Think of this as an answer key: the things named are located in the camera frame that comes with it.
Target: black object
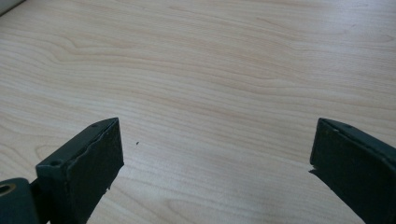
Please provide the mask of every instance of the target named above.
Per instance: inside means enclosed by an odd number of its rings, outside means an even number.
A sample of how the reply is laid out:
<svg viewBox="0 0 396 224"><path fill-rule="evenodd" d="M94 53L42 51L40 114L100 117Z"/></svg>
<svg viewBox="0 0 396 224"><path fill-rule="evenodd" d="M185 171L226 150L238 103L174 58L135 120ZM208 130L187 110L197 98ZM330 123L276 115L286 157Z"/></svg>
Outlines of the black object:
<svg viewBox="0 0 396 224"><path fill-rule="evenodd" d="M119 120L94 123L40 162L32 184L0 182L0 223L86 223L122 166Z"/></svg>
<svg viewBox="0 0 396 224"><path fill-rule="evenodd" d="M363 221L396 223L396 148L350 125L319 119L310 162Z"/></svg>

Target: round hole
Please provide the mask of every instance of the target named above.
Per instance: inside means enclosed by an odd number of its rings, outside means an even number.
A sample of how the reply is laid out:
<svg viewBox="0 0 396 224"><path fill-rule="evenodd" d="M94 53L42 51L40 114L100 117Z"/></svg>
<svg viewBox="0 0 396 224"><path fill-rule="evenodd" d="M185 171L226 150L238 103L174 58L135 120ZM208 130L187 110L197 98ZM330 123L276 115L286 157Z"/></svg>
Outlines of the round hole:
<svg viewBox="0 0 396 224"><path fill-rule="evenodd" d="M62 161L52 161L49 165L51 166L59 166L62 163Z"/></svg>
<svg viewBox="0 0 396 224"><path fill-rule="evenodd" d="M0 185L0 197L10 193L17 186L15 184Z"/></svg>

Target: light wood surface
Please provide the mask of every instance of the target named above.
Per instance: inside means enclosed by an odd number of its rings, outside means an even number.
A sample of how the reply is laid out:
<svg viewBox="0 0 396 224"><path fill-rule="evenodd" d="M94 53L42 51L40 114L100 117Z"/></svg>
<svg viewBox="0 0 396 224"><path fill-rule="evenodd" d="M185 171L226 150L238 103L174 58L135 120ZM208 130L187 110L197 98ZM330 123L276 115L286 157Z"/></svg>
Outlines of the light wood surface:
<svg viewBox="0 0 396 224"><path fill-rule="evenodd" d="M28 0L0 18L0 178L119 117L89 223L362 223L309 156L319 117L396 146L395 22L390 0Z"/></svg>

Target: wood grain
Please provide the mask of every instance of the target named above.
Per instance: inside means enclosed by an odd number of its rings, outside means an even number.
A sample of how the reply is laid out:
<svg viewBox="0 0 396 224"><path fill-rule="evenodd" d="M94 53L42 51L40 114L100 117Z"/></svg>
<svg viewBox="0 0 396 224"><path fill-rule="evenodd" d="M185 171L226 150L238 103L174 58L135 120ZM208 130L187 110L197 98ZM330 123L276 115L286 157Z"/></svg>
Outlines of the wood grain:
<svg viewBox="0 0 396 224"><path fill-rule="evenodd" d="M396 146L395 21L390 0L26 1L0 18L0 178L119 117L89 223L362 223L308 161L320 117Z"/></svg>

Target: wooden table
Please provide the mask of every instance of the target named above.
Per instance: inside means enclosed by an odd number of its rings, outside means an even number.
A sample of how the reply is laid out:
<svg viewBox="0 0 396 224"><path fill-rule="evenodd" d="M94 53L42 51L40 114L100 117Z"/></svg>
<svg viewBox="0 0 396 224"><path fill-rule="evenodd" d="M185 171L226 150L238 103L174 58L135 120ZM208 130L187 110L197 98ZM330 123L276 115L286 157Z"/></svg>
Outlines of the wooden table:
<svg viewBox="0 0 396 224"><path fill-rule="evenodd" d="M0 18L0 178L120 118L89 223L362 223L314 175L320 117L396 146L396 5L28 0Z"/></svg>

